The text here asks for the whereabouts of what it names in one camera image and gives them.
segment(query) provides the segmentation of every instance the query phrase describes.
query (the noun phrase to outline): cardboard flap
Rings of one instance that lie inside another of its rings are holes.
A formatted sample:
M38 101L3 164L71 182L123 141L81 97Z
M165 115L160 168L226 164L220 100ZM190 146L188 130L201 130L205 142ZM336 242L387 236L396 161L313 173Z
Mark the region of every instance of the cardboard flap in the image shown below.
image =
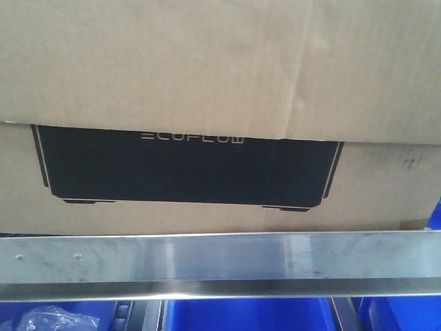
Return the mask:
M438 1L0 3L0 121L441 143Z

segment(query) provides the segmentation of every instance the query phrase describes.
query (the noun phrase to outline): ecoflow logo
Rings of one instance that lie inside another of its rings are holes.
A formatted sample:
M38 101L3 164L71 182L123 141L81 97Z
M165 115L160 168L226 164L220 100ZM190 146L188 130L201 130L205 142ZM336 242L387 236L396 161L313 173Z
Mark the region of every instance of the ecoflow logo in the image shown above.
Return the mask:
M142 132L142 139L164 141L202 141L203 143L244 143L245 138L201 136L199 134L172 134L164 132Z

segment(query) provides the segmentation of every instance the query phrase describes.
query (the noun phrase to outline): cardboard surface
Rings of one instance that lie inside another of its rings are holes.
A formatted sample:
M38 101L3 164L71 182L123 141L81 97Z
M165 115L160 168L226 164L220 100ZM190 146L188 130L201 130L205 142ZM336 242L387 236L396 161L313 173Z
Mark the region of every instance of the cardboard surface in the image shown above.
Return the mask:
M440 144L440 6L4 0L0 121Z
M69 204L44 186L30 126L0 124L0 150L2 232L169 234L399 229L403 223L428 218L441 188L441 146L345 143L329 196L307 212L221 203Z

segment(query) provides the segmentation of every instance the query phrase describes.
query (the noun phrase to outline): clear plastic bag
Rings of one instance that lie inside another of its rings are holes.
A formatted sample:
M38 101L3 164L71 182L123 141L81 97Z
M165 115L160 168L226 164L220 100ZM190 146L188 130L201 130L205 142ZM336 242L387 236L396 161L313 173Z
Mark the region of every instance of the clear plastic bag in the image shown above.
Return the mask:
M16 331L97 331L98 322L96 317L72 314L49 305L24 314Z
M0 331L12 331L12 321L0 324Z

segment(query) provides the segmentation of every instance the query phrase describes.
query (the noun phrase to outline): metal shelf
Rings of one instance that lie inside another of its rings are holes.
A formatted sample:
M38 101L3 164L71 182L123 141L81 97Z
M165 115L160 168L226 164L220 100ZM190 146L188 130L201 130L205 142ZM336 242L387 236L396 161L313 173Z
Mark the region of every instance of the metal shelf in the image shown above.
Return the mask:
M0 301L441 294L441 232L0 239Z

